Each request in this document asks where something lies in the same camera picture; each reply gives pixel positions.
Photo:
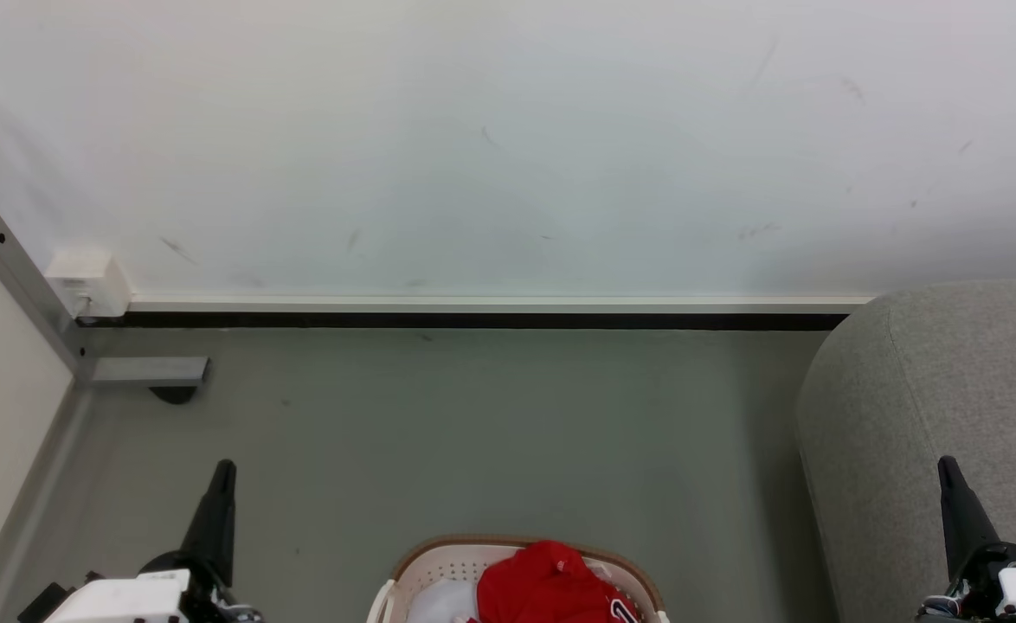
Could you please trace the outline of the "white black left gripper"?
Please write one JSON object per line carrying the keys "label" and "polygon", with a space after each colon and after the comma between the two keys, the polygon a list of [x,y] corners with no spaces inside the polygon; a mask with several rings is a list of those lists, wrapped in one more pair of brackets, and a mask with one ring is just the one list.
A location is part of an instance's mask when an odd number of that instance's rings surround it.
{"label": "white black left gripper", "polygon": [[45,616],[46,622],[262,622],[234,584],[236,465],[216,464],[193,513],[182,552],[157,556],[133,577],[89,581]]}

